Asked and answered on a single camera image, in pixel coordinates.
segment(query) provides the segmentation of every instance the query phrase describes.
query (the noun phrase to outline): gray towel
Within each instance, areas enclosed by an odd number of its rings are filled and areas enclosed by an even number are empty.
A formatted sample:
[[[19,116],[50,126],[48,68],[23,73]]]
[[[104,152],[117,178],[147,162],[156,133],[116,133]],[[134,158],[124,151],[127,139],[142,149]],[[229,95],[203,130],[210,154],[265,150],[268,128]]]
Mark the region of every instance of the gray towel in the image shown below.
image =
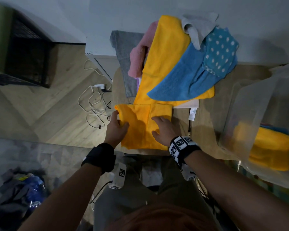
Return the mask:
[[[143,33],[112,31],[110,35],[110,43],[116,49],[117,58],[119,60],[126,97],[135,97],[137,95],[137,81],[129,77],[127,72],[131,66],[129,54],[135,48],[143,37]]]

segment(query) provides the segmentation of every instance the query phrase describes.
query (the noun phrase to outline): pink towel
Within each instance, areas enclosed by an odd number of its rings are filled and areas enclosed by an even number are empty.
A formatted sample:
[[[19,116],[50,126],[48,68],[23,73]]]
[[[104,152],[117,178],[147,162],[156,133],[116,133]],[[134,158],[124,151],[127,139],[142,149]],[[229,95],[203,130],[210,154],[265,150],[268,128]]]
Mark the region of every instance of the pink towel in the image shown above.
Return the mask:
[[[145,59],[145,53],[146,51],[148,53],[150,50],[157,27],[158,21],[151,23],[139,44],[135,48],[133,48],[131,53],[129,54],[129,57],[131,58],[131,67],[127,72],[129,76],[133,78],[138,78],[142,76],[142,65]]]

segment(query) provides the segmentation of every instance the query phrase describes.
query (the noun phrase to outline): clothing label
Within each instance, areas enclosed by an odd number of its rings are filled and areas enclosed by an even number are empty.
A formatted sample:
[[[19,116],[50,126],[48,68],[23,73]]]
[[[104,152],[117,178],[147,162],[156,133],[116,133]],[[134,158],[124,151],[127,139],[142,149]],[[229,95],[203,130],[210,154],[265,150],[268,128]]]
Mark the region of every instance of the clothing label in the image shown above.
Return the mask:
[[[189,117],[188,117],[189,120],[191,120],[191,121],[195,120],[196,111],[197,111],[196,108],[190,109]]]

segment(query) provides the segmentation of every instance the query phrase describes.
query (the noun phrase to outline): hand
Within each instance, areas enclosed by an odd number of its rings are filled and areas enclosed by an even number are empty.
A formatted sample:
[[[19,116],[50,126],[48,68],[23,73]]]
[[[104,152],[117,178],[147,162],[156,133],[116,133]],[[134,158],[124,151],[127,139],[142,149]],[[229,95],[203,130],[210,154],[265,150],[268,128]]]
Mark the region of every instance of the hand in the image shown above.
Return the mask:
[[[117,110],[112,112],[110,123],[107,125],[104,141],[104,143],[110,144],[113,148],[116,148],[116,146],[123,140],[129,128],[128,122],[124,123],[124,125],[120,127],[119,120],[117,119],[118,114],[119,111]]]
[[[158,134],[156,131],[152,131],[153,137],[160,144],[169,147],[171,140],[173,140],[174,137],[179,136],[179,134],[175,131],[174,125],[164,117],[152,117],[152,120],[156,122],[160,130],[160,134]]]

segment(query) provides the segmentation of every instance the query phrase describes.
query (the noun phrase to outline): yellow cloth in bin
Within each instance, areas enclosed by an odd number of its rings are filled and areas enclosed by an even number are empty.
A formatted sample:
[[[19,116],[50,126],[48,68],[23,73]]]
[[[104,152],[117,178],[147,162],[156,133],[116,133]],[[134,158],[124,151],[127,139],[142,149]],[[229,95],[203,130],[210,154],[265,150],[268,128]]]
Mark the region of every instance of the yellow cloth in bin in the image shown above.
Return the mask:
[[[235,151],[243,147],[248,125],[242,122],[234,129]],[[254,164],[279,171],[289,170],[289,136],[277,131],[259,127],[248,160]]]
[[[171,104],[177,106],[185,101],[156,101],[147,93],[158,85],[174,68],[189,46],[190,37],[182,30],[181,20],[162,15],[150,47],[142,80],[134,104]],[[211,98],[215,94],[214,86],[194,99]]]
[[[120,126],[123,126],[125,122],[129,122],[129,128],[121,142],[121,146],[127,149],[168,149],[153,137],[151,132],[159,133],[159,129],[151,117],[163,116],[171,121],[172,105],[118,104],[115,109],[119,111]]]

